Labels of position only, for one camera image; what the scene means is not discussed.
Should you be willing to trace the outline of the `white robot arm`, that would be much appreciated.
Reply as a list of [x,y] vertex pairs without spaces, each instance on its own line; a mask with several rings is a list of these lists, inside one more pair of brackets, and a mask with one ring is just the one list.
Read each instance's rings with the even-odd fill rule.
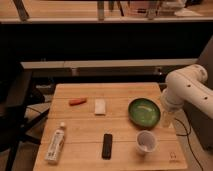
[[213,119],[213,90],[204,85],[207,78],[207,70],[198,64],[174,70],[166,76],[166,88],[160,96],[164,108],[163,127],[170,126],[174,114],[183,107],[185,101]]

